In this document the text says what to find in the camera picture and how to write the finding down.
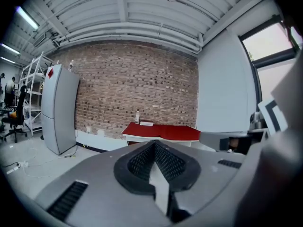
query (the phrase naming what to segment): white shelving rack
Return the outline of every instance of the white shelving rack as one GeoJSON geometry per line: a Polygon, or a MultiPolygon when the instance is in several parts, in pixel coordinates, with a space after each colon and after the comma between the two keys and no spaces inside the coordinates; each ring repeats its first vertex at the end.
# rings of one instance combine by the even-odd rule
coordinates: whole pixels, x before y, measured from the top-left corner
{"type": "Polygon", "coordinates": [[[51,65],[54,65],[54,62],[51,59],[44,56],[42,52],[39,57],[33,59],[28,66],[23,68],[20,77],[20,84],[18,91],[19,95],[20,95],[20,89],[23,86],[23,84],[27,86],[27,93],[29,94],[29,99],[24,100],[23,115],[24,116],[29,115],[29,118],[25,119],[24,123],[30,129],[32,136],[34,135],[34,132],[42,130],[42,125],[40,120],[40,115],[41,115],[40,100],[42,96],[41,85],[44,82],[47,68],[51,65]],[[38,90],[34,88],[34,83],[39,83],[38,90]],[[38,95],[38,99],[36,103],[32,102],[32,95],[38,95]]]}

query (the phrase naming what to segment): ceiling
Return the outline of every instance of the ceiling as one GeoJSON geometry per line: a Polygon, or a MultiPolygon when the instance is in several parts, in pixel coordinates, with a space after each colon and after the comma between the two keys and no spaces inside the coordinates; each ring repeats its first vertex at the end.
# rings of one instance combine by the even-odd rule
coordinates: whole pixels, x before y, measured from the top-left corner
{"type": "Polygon", "coordinates": [[[41,52],[94,40],[125,39],[165,45],[192,55],[262,0],[27,0],[21,7],[35,31],[15,14],[0,56],[26,65],[41,52]],[[46,38],[34,47],[37,39],[46,38]]]}

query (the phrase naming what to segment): metal shelf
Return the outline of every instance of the metal shelf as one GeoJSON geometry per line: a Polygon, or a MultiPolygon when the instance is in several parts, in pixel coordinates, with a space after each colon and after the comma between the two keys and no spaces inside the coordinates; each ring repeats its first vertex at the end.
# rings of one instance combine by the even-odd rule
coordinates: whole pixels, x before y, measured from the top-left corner
{"type": "Polygon", "coordinates": [[[39,82],[39,81],[44,81],[45,76],[41,75],[41,73],[32,73],[30,75],[28,75],[27,77],[22,78],[20,81],[24,81],[26,79],[30,79],[33,78],[35,76],[34,82],[39,82]]]}
{"type": "MultiPolygon", "coordinates": [[[[23,106],[25,110],[29,110],[29,105],[24,105],[23,106]]],[[[41,107],[40,106],[31,106],[31,111],[32,112],[40,112],[41,111],[41,107]]]]}
{"type": "Polygon", "coordinates": [[[29,94],[36,94],[36,95],[42,95],[42,93],[35,92],[35,91],[27,91],[27,93],[29,93],[29,94]]]}
{"type": "Polygon", "coordinates": [[[53,61],[48,59],[47,57],[43,56],[43,52],[41,55],[35,59],[32,60],[32,62],[23,68],[21,76],[24,74],[27,74],[25,77],[20,79],[19,83],[19,90],[21,89],[22,85],[25,83],[27,86],[27,93],[29,94],[29,100],[24,100],[23,104],[23,115],[25,114],[25,111],[28,112],[29,118],[24,120],[26,126],[30,129],[32,136],[34,135],[34,132],[40,131],[42,129],[41,122],[39,120],[39,116],[41,114],[41,107],[39,107],[39,102],[41,100],[41,97],[38,97],[38,101],[36,105],[32,104],[32,95],[39,95],[41,96],[41,85],[44,82],[45,79],[45,70],[48,68],[48,65],[46,64],[53,64],[53,61]],[[35,82],[39,82],[39,90],[38,92],[33,91],[33,85],[35,82]]]}

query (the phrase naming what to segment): window frame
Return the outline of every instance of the window frame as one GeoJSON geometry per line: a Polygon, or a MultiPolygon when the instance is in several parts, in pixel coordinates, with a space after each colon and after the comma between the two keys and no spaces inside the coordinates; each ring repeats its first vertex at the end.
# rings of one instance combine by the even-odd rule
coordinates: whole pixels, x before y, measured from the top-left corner
{"type": "Polygon", "coordinates": [[[256,105],[256,111],[259,111],[258,108],[258,104],[262,101],[262,90],[261,90],[261,83],[260,83],[260,79],[259,79],[259,75],[258,75],[258,69],[266,67],[266,66],[270,66],[272,64],[276,64],[279,62],[283,62],[283,61],[287,61],[290,59],[293,59],[296,57],[297,52],[300,50],[299,46],[297,45],[297,43],[295,42],[294,38],[292,37],[291,33],[289,34],[289,39],[290,42],[292,44],[292,48],[281,51],[281,52],[277,52],[274,53],[272,55],[260,58],[258,60],[252,61],[250,59],[250,56],[248,54],[248,51],[244,45],[244,40],[246,40],[247,38],[257,34],[258,32],[279,23],[284,29],[286,29],[285,25],[282,22],[282,19],[279,15],[273,15],[271,19],[267,20],[266,22],[260,24],[259,26],[255,27],[254,29],[248,31],[247,33],[239,36],[239,40],[245,50],[245,53],[247,55],[247,58],[250,62],[250,67],[251,67],[251,71],[252,71],[252,76],[254,79],[254,83],[255,83],[255,91],[256,91],[256,101],[257,101],[257,105],[256,105]]]}

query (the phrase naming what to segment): window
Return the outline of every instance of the window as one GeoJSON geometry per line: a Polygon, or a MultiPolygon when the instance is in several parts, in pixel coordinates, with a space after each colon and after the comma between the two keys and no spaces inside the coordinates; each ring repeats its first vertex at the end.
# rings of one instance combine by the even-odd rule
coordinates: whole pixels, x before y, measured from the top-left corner
{"type": "Polygon", "coordinates": [[[257,104],[267,99],[291,69],[302,38],[292,27],[289,35],[280,16],[239,37],[250,60],[257,104]]]}
{"type": "Polygon", "coordinates": [[[243,40],[243,43],[252,61],[292,48],[279,23],[243,40]]]}

